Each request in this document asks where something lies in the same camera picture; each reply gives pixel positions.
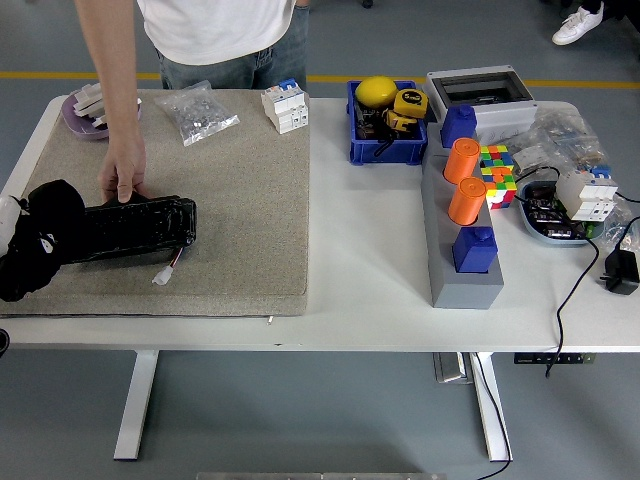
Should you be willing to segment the person's right hand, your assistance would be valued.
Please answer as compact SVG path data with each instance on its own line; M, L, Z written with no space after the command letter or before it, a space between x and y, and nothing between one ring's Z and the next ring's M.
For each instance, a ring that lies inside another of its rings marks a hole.
M133 193L146 196L145 169L146 150L141 137L110 138L98 174L102 200L127 203Z

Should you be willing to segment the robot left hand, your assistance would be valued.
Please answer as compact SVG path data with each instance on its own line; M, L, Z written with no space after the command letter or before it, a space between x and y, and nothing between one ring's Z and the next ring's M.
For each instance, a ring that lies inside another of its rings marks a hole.
M0 257L9 251L22 208L18 199L13 196L2 196L0 201Z

